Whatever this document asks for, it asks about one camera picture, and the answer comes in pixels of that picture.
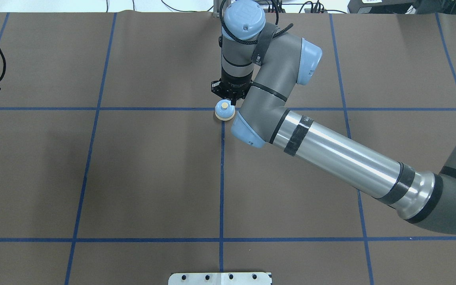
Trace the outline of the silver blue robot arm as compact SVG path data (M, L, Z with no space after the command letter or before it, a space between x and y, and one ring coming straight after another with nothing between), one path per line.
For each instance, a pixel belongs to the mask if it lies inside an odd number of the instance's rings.
M295 85L307 85L322 49L266 21L253 0L218 6L221 77L211 91L221 98L219 120L232 134L261 148L272 144L396 210L425 230L456 235L456 146L441 171L418 172L285 107Z

